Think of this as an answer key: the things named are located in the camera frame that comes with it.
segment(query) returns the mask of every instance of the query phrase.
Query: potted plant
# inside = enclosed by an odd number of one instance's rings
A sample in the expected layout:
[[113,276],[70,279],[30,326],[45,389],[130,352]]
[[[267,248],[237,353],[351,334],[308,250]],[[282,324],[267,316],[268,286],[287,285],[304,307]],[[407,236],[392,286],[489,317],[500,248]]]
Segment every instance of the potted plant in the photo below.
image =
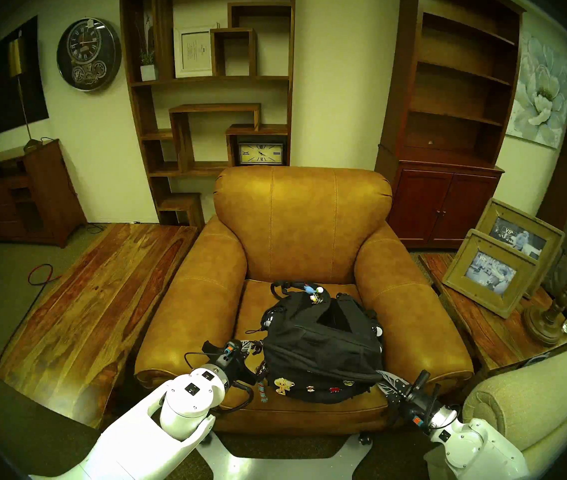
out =
[[157,65],[155,65],[155,52],[142,51],[141,58],[141,80],[156,81],[159,77]]
[[139,29],[139,24],[136,24],[137,34],[139,34],[139,46],[141,52],[139,58],[141,59],[141,80],[142,81],[156,81],[159,78],[157,66],[155,65],[155,51],[154,41],[152,36],[152,23],[150,15],[145,17],[143,24],[143,34]]

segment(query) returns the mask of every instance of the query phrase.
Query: carpet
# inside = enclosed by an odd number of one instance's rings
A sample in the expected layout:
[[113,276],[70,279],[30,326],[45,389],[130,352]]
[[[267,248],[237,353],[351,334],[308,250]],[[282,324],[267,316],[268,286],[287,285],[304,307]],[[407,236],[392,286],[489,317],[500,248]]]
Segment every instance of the carpet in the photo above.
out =
[[[68,246],[0,243],[0,353],[37,294],[28,285],[28,273],[41,263],[51,263],[55,275],[62,274],[97,238],[85,228],[70,237]],[[45,280],[47,271],[33,276]],[[130,392],[145,392],[127,379]],[[24,397],[0,381],[0,450],[25,473],[55,476],[79,463],[94,446],[99,433]],[[219,434],[235,456],[253,458],[325,458],[335,454],[346,437],[339,436],[250,436]],[[427,479],[423,456],[435,445],[426,435],[409,425],[372,434],[372,450],[357,468],[356,480],[389,478]],[[183,480],[210,480],[211,470],[194,452],[168,477]]]

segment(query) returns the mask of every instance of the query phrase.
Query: zebra print artwork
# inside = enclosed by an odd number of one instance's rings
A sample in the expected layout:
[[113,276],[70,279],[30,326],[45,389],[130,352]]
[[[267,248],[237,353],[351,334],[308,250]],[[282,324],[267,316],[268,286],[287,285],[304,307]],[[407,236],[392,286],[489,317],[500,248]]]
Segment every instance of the zebra print artwork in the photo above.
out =
[[[39,70],[37,32],[37,16],[35,16],[0,41],[0,133],[24,126],[26,124],[24,111],[29,124],[48,118]],[[10,77],[8,67],[8,44],[20,36],[24,39],[25,69],[19,74],[23,107],[17,88],[17,79]]]

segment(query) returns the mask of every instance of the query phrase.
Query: leather armchair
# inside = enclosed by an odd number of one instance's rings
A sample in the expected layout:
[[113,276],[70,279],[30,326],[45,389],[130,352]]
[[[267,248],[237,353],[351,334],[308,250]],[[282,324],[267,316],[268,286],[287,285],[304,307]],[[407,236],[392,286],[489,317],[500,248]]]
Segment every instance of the leather armchair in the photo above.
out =
[[[187,351],[209,339],[263,338],[264,311],[276,303],[275,280],[321,284],[377,312],[384,328],[385,369],[409,382],[422,369],[441,393],[472,376],[455,325],[397,235],[385,222],[390,184],[360,169],[235,167],[217,179],[217,215],[202,230],[155,314],[135,364],[146,387],[189,373]],[[254,370],[263,355],[249,356]],[[192,355],[198,366],[205,356]],[[217,419],[215,428],[244,433],[346,434],[383,429],[387,402],[375,387],[338,404],[311,404],[266,388],[268,402]],[[246,398],[231,388],[222,406]]]

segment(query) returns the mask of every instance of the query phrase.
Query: wooden coffee table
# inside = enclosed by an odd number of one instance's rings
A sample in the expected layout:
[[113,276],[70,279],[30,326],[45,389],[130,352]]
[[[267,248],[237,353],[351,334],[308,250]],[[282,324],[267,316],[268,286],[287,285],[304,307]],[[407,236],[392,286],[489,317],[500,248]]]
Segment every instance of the wooden coffee table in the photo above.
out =
[[110,225],[19,326],[0,380],[99,428],[133,346],[197,234],[192,226]]
[[[442,294],[452,307],[453,313],[450,316],[466,346],[470,346],[470,352],[475,352],[478,356],[482,367],[472,380],[474,383],[514,369],[535,356],[555,351],[567,344],[567,335],[562,334],[556,345],[542,345],[528,334],[522,324],[521,313],[526,306],[535,304],[544,309],[551,306],[551,297],[543,287],[537,290],[532,299],[522,299],[521,306],[504,320],[469,297],[444,285],[442,279],[454,257],[451,254],[429,253],[419,255],[419,261],[430,274],[432,288]],[[564,317],[560,315],[558,321],[563,323]]]

